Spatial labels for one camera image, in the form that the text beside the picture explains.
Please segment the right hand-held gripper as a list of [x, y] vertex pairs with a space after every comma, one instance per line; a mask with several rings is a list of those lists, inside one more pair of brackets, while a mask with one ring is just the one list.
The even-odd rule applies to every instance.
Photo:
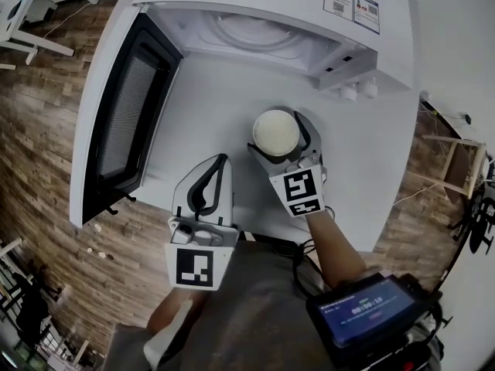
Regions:
[[312, 122], [298, 111], [293, 112], [302, 136], [300, 156], [266, 155], [258, 146], [247, 144], [247, 150], [268, 174], [269, 181], [291, 217], [317, 213], [325, 209], [323, 186], [322, 139]]

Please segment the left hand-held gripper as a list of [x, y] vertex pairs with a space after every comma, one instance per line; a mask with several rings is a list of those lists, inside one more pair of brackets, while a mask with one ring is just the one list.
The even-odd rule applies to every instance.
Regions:
[[169, 220], [172, 238], [165, 245], [169, 283], [174, 288], [219, 289], [240, 235], [232, 226], [232, 186], [227, 155], [201, 162], [176, 186], [174, 217]]

